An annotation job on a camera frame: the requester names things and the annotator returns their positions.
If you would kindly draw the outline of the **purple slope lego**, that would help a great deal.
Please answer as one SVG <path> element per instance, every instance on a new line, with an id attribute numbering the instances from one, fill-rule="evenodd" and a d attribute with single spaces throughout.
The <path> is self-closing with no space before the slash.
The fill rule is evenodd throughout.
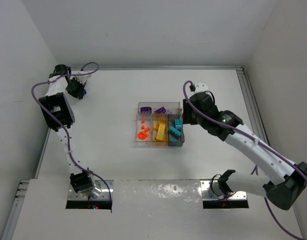
<path id="1" fill-rule="evenodd" d="M 162 106 L 162 107 L 160 107 L 160 108 L 158 108 L 154 111 L 155 114 L 165 114 L 166 112 L 167 112 L 167 109 L 164 106 Z"/>

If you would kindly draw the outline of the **teal square lego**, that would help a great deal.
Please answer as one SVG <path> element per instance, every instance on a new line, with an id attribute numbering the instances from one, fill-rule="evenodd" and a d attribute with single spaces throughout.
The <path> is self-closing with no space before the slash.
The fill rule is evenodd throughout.
<path id="1" fill-rule="evenodd" d="M 177 143 L 177 140 L 176 140 L 176 139 L 171 138 L 171 139 L 169 140 L 169 144 L 170 144 L 170 145 L 173 145 L 173 144 L 175 144 L 175 143 Z"/>

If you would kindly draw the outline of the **long yellow lego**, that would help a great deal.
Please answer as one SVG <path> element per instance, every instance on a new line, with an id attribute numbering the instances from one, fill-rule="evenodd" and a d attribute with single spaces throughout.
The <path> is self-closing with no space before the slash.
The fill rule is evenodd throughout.
<path id="1" fill-rule="evenodd" d="M 166 130 L 166 124 L 165 123 L 159 123 L 156 126 L 156 137 L 155 140 L 157 142 L 165 142 L 165 130 Z"/>

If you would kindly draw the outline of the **purple printed lego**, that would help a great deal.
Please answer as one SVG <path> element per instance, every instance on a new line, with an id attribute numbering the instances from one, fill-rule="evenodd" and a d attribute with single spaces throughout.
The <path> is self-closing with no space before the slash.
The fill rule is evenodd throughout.
<path id="1" fill-rule="evenodd" d="M 143 106 L 140 108 L 140 114 L 152 114 L 152 108 L 150 106 Z"/>

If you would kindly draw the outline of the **orange lego cluster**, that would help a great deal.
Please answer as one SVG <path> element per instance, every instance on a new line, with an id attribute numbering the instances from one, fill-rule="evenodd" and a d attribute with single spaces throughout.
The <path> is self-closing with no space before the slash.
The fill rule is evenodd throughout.
<path id="1" fill-rule="evenodd" d="M 140 131 L 137 135 L 137 137 L 140 139 L 140 140 L 145 140 L 147 137 L 148 137 L 148 133 L 145 132 L 145 131 Z"/>

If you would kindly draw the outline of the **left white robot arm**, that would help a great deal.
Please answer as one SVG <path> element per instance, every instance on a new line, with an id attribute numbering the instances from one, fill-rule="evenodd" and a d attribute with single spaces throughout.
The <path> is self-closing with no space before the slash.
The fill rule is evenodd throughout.
<path id="1" fill-rule="evenodd" d="M 48 91 L 38 99 L 47 126 L 58 136 L 63 146 L 68 166 L 70 185 L 76 193 L 90 192 L 95 184 L 89 168 L 80 160 L 73 138 L 70 136 L 75 116 L 66 98 L 69 96 L 81 100 L 86 94 L 85 86 L 90 75 L 71 75 L 71 68 L 58 64 L 49 75 Z"/>

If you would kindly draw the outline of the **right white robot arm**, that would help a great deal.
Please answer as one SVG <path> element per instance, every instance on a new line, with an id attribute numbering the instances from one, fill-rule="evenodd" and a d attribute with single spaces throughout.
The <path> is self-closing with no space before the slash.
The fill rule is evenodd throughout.
<path id="1" fill-rule="evenodd" d="M 210 135 L 234 147 L 251 160 L 264 176 L 228 169 L 211 183 L 214 195 L 227 196 L 243 191 L 267 198 L 282 210 L 289 210 L 307 186 L 307 163 L 282 159 L 229 110 L 219 111 L 204 91 L 183 100 L 184 124 L 200 125 Z"/>

